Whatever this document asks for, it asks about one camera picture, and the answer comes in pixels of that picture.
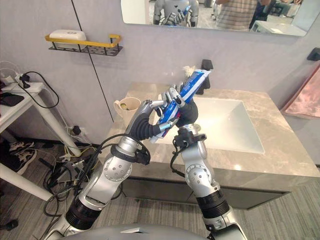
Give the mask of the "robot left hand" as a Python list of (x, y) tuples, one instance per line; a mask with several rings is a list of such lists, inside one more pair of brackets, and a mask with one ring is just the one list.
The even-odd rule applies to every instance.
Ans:
[(178, 117), (173, 117), (167, 122), (161, 124), (151, 125), (149, 123), (152, 111), (164, 105), (164, 100), (152, 101), (147, 99), (142, 101), (131, 118), (124, 134), (128, 135), (133, 140), (142, 141), (171, 129), (178, 122)]

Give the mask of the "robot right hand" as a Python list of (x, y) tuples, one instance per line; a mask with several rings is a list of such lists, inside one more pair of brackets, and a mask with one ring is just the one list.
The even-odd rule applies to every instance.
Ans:
[(168, 104), (164, 108), (164, 118), (167, 120), (160, 124), (161, 134), (165, 134), (173, 127), (181, 128), (193, 124), (198, 118), (198, 107), (191, 99), (186, 102), (175, 87), (170, 87), (162, 99)]

